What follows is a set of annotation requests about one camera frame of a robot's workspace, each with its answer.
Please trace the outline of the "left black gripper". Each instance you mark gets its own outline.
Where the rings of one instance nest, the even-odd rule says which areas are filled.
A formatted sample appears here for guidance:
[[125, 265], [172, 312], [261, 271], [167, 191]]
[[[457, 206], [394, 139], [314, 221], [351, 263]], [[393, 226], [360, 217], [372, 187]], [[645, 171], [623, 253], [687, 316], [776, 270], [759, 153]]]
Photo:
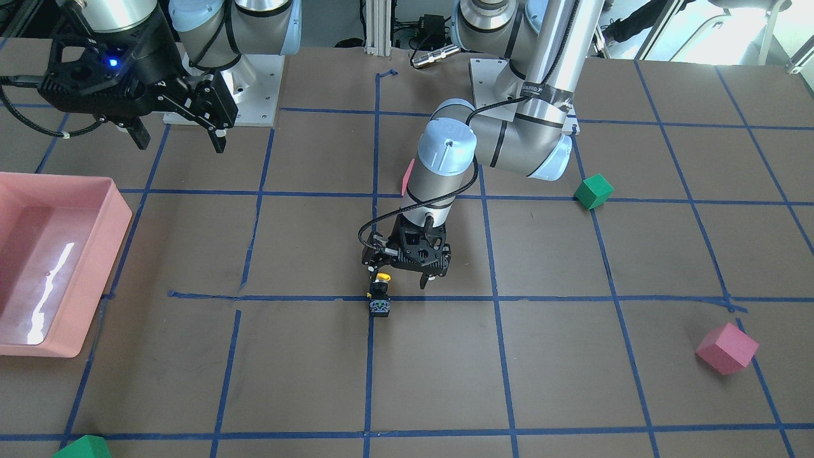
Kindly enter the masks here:
[[387, 265], [421, 273], [421, 290], [436, 277], [445, 277], [452, 258], [451, 245], [446, 243], [446, 225], [434, 223], [428, 216], [425, 225], [419, 226], [399, 215], [389, 237], [378, 232], [369, 234], [367, 243], [373, 247], [362, 250], [362, 264], [369, 280], [375, 281], [379, 270]]

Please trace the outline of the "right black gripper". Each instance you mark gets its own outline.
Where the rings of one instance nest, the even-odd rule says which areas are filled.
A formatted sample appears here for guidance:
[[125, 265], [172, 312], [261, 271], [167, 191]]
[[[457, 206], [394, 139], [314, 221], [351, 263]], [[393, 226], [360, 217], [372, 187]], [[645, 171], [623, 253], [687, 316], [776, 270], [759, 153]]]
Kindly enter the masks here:
[[215, 153], [226, 150], [226, 131], [238, 107], [218, 71], [189, 74], [169, 29], [130, 29], [87, 36], [72, 29], [53, 34], [49, 62], [38, 93], [68, 113], [125, 122], [140, 150], [151, 136], [142, 121], [153, 112], [181, 113], [207, 130]]

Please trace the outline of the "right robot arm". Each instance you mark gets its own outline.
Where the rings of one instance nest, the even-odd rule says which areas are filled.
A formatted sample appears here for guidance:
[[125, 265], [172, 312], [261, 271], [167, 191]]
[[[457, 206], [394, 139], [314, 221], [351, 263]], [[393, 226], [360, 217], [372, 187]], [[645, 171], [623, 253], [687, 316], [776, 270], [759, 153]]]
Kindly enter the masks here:
[[142, 117], [171, 112], [206, 130], [216, 153], [252, 92], [233, 73], [250, 55], [300, 49], [300, 1], [60, 1], [46, 72], [33, 85], [54, 108], [130, 134]]

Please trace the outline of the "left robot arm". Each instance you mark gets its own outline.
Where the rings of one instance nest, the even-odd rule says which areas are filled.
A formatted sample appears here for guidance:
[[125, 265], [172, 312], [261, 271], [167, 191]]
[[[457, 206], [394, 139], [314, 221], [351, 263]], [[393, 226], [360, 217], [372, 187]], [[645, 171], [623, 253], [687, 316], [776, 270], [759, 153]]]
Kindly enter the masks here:
[[446, 219], [455, 197], [479, 179], [479, 167], [554, 181], [572, 140], [563, 132], [579, 75], [603, 8], [601, 1], [459, 1], [450, 35], [456, 46], [506, 61], [491, 104], [442, 102], [418, 140], [401, 205], [387, 237], [380, 218], [359, 240], [370, 298], [383, 298], [393, 267], [443, 277], [452, 258]]

